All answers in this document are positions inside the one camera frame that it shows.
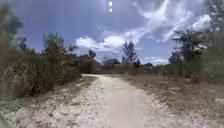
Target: bush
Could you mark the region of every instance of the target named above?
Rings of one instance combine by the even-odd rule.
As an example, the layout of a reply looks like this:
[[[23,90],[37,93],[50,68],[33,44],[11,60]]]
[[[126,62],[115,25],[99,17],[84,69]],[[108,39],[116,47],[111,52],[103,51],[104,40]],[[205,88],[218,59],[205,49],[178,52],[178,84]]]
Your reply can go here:
[[[21,69],[26,78],[25,88],[30,96],[43,94],[53,88],[56,72],[54,66],[43,56],[27,55]]]
[[[62,66],[62,73],[60,75],[60,79],[57,80],[57,83],[60,85],[75,81],[81,78],[81,74],[77,67],[69,67],[69,66]]]

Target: foliage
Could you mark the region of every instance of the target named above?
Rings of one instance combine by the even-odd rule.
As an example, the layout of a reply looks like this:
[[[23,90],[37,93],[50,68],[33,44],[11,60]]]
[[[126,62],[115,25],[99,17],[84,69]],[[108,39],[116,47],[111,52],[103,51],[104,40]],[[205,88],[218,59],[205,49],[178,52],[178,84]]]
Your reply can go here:
[[[137,51],[136,51],[136,48],[135,48],[135,44],[131,41],[131,42],[125,42],[123,44],[123,52],[125,54],[125,57],[124,59],[133,64],[136,59],[137,59]]]
[[[96,53],[89,50],[89,54],[84,54],[78,57],[78,68],[81,73],[96,73],[101,69],[101,64],[94,57]]]

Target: sparse tree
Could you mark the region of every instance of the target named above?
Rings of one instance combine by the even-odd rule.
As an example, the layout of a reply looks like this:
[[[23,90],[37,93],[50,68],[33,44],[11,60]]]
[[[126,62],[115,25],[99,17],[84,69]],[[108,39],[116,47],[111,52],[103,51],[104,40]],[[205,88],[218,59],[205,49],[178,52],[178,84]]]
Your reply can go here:
[[[135,44],[132,41],[130,41],[129,43],[125,42],[123,44],[123,52],[125,54],[124,59],[128,61],[130,64],[133,64],[136,61],[137,50],[135,48]]]

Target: tree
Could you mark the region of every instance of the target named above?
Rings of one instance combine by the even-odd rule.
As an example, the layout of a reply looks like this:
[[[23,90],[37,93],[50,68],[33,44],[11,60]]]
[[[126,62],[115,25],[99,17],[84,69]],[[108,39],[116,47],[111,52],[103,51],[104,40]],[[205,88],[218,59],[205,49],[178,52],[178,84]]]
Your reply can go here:
[[[200,72],[201,58],[206,48],[203,34],[204,33],[200,31],[176,31],[177,38],[175,38],[174,41],[176,41],[180,47],[173,53],[170,62],[179,62],[180,76],[182,76],[183,71],[185,71],[186,77],[190,77],[193,73]]]
[[[133,64],[134,68],[140,68],[141,67],[141,62],[139,59],[137,59],[134,64]]]
[[[209,0],[207,6],[211,21],[206,42],[208,48],[203,62],[204,74],[224,76],[224,2]]]
[[[169,58],[169,62],[171,64],[171,68],[173,69],[171,72],[177,72],[180,77],[183,75],[183,57],[179,51],[175,51]]]
[[[125,42],[123,44],[123,52],[125,54],[124,59],[128,61],[130,64],[133,64],[136,61],[137,50],[135,48],[135,44],[132,41],[130,41],[129,43]]]
[[[49,61],[54,64],[59,64],[68,52],[65,48],[64,38],[58,34],[49,34],[44,36],[44,51]]]
[[[146,64],[144,64],[143,66],[144,66],[144,67],[152,67],[153,64],[152,64],[152,63],[146,63]]]
[[[96,53],[92,50],[89,50],[89,57],[94,58],[96,56]]]

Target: vegetation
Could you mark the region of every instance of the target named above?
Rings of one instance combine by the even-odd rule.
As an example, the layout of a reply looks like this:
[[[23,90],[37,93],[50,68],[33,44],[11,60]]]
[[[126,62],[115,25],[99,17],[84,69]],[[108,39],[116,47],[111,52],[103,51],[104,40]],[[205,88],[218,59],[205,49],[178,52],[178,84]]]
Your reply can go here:
[[[26,38],[15,36],[22,26],[9,5],[0,7],[1,100],[43,94],[79,79],[80,71],[93,72],[93,51],[78,57],[73,52],[76,46],[66,46],[63,37],[49,34],[43,37],[44,49],[37,53],[26,45]]]

